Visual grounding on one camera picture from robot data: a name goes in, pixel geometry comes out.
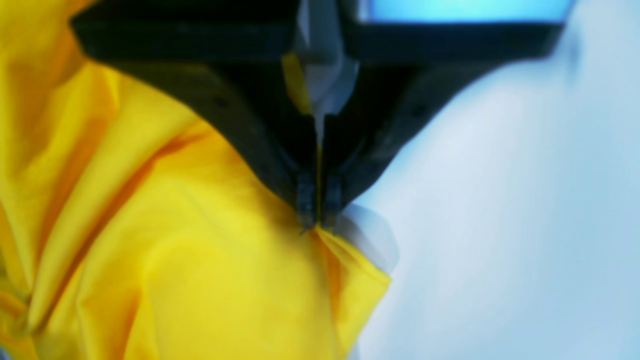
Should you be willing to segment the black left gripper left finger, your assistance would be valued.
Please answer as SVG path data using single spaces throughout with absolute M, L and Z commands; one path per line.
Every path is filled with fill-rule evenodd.
M 71 18 L 91 59 L 186 105 L 241 155 L 256 177 L 318 221 L 313 118 L 288 95 L 282 58 L 293 49 L 298 0 L 99 0 Z

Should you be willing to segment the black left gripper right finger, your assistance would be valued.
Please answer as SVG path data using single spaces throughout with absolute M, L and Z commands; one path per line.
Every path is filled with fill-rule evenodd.
M 542 59 L 566 25 L 564 0 L 339 0 L 345 105 L 324 119 L 320 223 L 372 187 L 457 94 L 503 65 Z

